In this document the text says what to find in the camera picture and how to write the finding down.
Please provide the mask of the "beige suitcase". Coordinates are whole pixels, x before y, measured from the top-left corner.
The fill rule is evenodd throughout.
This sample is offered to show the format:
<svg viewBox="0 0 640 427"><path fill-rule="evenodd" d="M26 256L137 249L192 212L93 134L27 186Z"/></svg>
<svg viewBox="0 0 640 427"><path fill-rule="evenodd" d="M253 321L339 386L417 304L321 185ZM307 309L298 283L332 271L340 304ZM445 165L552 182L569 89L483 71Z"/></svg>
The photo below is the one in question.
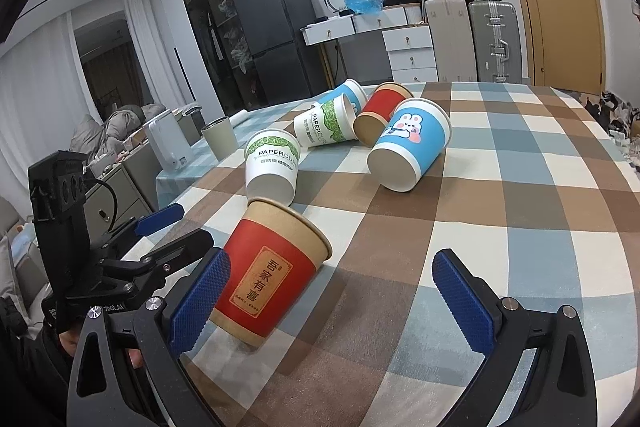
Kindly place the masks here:
<svg viewBox="0 0 640 427"><path fill-rule="evenodd" d="M426 0L439 81L476 81L477 68L468 5L464 0Z"/></svg>

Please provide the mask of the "white appliance box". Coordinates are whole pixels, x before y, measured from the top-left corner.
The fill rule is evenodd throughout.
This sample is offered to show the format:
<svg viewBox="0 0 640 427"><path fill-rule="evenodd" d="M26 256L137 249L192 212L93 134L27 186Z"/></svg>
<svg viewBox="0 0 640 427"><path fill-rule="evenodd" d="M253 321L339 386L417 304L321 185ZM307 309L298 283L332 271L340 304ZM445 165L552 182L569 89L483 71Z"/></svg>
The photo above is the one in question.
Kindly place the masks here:
<svg viewBox="0 0 640 427"><path fill-rule="evenodd" d="M158 162L165 171L181 170L194 159L193 150L171 110L166 109L148 120L143 125L143 129Z"/></svg>

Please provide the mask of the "beige tumbler cup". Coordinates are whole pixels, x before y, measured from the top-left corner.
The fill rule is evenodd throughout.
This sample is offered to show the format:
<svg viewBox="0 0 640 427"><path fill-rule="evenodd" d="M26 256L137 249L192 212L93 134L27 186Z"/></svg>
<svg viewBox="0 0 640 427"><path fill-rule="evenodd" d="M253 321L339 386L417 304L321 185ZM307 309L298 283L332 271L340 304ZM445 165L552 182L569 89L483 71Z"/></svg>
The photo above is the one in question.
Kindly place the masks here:
<svg viewBox="0 0 640 427"><path fill-rule="evenodd" d="M239 148L229 117L221 117L206 124L202 135L218 161L223 161Z"/></svg>

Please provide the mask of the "grey drawer cabinet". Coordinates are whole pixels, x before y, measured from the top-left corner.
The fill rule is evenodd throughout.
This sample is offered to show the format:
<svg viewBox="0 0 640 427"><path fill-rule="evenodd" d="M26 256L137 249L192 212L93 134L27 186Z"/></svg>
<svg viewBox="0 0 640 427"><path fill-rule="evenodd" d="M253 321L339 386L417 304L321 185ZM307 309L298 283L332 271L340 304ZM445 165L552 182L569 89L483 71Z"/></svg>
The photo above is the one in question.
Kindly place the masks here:
<svg viewBox="0 0 640 427"><path fill-rule="evenodd" d="M160 173L151 145L145 142L119 161L101 180L117 198L114 210L112 194L106 187L93 184L87 191L85 216L90 239L94 242L110 225L121 225L131 217L142 218L158 210L155 178Z"/></svg>

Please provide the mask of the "large red paper cup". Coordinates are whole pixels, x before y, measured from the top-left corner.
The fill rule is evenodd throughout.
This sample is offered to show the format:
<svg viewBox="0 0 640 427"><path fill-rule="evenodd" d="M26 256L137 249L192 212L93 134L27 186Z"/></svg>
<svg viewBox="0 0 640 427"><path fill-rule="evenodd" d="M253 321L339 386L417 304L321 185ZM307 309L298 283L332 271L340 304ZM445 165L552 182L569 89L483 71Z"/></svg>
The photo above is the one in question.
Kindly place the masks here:
<svg viewBox="0 0 640 427"><path fill-rule="evenodd" d="M210 318L260 347L332 256L329 239L311 221L275 200L247 203L224 251L230 279Z"/></svg>

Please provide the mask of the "checkered tablecloth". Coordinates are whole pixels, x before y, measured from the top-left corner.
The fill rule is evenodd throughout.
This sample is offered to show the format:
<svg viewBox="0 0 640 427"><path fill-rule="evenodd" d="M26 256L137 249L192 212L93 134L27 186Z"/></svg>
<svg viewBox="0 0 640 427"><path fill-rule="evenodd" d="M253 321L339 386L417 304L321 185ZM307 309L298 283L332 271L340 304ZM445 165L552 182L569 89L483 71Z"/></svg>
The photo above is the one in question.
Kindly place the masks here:
<svg viewBox="0 0 640 427"><path fill-rule="evenodd" d="M639 179L571 96L429 83L452 137L408 193L370 176L356 143L303 153L295 209L332 257L265 344L207 325L184 364L229 426L434 426L482 363L432 279L444 248L501 296L573 306L598 422L639 384Z"/></svg>

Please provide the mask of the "near white green paper cup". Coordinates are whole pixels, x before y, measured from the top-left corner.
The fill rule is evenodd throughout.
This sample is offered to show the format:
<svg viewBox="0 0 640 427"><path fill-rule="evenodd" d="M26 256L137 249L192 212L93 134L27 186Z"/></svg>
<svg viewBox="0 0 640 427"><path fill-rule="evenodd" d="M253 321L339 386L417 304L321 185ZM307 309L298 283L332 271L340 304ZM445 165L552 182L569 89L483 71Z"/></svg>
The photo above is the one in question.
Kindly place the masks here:
<svg viewBox="0 0 640 427"><path fill-rule="evenodd" d="M300 145L290 132L268 128L255 133L244 148L245 195L289 206L295 198Z"/></svg>

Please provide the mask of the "small red paper cup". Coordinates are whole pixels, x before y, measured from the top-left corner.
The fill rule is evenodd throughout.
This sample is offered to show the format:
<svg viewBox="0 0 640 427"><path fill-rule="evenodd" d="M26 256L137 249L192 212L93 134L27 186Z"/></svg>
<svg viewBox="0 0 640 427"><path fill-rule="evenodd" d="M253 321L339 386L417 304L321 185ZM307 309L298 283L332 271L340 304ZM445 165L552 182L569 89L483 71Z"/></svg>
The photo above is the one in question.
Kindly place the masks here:
<svg viewBox="0 0 640 427"><path fill-rule="evenodd" d="M354 132L357 139L367 147L374 147L390 122L396 107L408 98L412 98L412 93L402 84L396 82L380 84L355 118Z"/></svg>

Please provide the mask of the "silver suitcase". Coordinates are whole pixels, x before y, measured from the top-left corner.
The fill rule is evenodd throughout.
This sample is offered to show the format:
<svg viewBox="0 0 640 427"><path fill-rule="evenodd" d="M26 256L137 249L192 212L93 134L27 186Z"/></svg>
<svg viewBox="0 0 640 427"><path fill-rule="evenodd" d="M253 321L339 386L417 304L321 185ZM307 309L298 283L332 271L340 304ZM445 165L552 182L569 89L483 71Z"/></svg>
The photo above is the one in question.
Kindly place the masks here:
<svg viewBox="0 0 640 427"><path fill-rule="evenodd" d="M522 83L521 39L514 6L505 1L469 4L480 82Z"/></svg>

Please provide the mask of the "white green paper cup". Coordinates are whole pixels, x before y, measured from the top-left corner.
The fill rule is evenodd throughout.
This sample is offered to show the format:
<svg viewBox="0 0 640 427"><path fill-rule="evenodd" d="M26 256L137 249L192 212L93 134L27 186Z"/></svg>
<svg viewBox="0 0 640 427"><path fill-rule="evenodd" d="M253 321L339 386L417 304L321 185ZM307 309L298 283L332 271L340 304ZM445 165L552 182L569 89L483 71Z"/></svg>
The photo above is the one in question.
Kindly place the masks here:
<svg viewBox="0 0 640 427"><path fill-rule="evenodd" d="M289 206L295 198L300 145L290 132L268 128L255 133L244 148L245 195Z"/></svg>
<svg viewBox="0 0 640 427"><path fill-rule="evenodd" d="M294 131L302 147L311 148L356 140L356 114L346 95L316 105L294 118Z"/></svg>

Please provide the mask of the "grey clothes pile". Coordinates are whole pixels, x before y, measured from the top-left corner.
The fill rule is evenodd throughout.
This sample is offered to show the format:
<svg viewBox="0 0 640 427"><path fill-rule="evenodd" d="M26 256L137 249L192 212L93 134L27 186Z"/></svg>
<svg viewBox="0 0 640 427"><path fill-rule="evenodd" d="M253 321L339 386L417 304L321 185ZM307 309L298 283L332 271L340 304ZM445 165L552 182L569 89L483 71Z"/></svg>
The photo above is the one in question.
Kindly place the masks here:
<svg viewBox="0 0 640 427"><path fill-rule="evenodd" d="M145 121L165 110L162 104L124 105L111 113L103 124L98 124L86 114L76 126L68 149L85 154L88 162L104 154L118 154L125 148L129 135L141 129Z"/></svg>

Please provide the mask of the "dark glass cabinet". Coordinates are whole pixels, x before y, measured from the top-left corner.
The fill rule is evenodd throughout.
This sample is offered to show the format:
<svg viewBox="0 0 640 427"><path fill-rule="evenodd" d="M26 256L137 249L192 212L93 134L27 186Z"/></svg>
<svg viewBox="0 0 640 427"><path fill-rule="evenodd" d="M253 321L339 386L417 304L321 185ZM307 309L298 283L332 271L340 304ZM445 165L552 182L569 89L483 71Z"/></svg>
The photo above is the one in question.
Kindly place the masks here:
<svg viewBox="0 0 640 427"><path fill-rule="evenodd" d="M183 0L224 113L262 106L259 79L233 0Z"/></svg>

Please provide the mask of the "white curtain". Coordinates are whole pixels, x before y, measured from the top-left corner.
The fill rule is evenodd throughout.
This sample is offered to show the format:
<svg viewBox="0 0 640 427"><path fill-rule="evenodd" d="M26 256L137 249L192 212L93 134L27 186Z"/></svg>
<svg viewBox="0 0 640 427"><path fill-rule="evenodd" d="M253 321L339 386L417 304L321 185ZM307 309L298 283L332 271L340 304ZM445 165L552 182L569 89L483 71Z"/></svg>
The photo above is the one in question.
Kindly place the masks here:
<svg viewBox="0 0 640 427"><path fill-rule="evenodd" d="M152 99L182 105L152 0L122 0L122 7ZM1 196L21 216L32 212L28 167L64 150L87 114L98 111L82 72L73 15L66 12L1 57Z"/></svg>

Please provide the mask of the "far white green paper cup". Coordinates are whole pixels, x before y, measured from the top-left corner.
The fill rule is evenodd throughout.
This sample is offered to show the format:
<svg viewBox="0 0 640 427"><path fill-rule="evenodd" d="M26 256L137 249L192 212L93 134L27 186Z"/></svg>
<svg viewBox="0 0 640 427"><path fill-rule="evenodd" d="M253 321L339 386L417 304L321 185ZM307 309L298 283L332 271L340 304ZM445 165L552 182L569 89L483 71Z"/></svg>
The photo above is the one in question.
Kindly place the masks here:
<svg viewBox="0 0 640 427"><path fill-rule="evenodd" d="M294 131L302 147L311 148L356 140L356 114L346 95L316 105L294 118Z"/></svg>

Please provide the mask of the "blue plastic bag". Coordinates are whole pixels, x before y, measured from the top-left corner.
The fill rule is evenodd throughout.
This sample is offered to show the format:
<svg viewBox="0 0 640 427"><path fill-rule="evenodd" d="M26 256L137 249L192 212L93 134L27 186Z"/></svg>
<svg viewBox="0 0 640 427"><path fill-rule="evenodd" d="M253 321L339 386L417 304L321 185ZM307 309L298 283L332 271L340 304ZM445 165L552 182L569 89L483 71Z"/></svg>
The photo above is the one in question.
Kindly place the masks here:
<svg viewBox="0 0 640 427"><path fill-rule="evenodd" d="M382 11L384 0L344 0L345 8L359 15L375 15Z"/></svg>

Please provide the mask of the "white drawer desk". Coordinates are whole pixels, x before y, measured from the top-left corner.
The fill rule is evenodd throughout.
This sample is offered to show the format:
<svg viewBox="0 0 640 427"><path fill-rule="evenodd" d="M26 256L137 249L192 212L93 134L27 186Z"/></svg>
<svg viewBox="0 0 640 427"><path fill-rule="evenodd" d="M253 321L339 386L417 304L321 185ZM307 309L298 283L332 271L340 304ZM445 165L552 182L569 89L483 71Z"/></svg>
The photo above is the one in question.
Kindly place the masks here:
<svg viewBox="0 0 640 427"><path fill-rule="evenodd" d="M302 28L308 46L335 41L345 75L365 84L438 79L435 48L420 4L395 5L374 15L337 15Z"/></svg>

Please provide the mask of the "blue bunny paper cup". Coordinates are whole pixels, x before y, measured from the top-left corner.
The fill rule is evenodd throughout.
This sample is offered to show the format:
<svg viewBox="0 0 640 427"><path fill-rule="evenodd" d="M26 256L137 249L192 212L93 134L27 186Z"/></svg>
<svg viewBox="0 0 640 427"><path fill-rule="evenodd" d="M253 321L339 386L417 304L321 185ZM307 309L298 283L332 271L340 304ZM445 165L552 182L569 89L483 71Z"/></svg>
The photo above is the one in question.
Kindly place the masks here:
<svg viewBox="0 0 640 427"><path fill-rule="evenodd" d="M448 146L451 122L442 106L408 98L393 113L370 150L367 165L375 180L394 192L409 192Z"/></svg>

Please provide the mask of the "far blue paper cup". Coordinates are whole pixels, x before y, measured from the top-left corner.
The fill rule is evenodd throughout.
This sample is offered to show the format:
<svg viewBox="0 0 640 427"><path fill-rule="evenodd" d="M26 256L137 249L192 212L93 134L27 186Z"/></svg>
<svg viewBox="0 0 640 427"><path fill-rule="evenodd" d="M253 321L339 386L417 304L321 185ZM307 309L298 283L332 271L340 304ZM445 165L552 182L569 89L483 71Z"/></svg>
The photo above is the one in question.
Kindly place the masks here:
<svg viewBox="0 0 640 427"><path fill-rule="evenodd" d="M368 96L366 91L364 91L363 87L360 83L352 78L347 78L337 86L335 89L329 91L328 93L322 95L321 98L317 101L318 104L323 104L334 100L340 95L346 95L350 104L354 108L355 114L358 115L363 107L367 104Z"/></svg>

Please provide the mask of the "black refrigerator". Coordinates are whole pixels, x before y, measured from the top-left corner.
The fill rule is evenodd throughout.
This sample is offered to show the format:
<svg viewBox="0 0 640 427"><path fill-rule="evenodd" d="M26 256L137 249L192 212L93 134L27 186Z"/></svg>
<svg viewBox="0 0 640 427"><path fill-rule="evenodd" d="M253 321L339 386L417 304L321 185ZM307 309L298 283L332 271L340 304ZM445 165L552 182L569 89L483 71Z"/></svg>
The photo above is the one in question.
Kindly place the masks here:
<svg viewBox="0 0 640 427"><path fill-rule="evenodd" d="M311 0L233 0L270 105L312 98L328 87L302 29L316 20Z"/></svg>

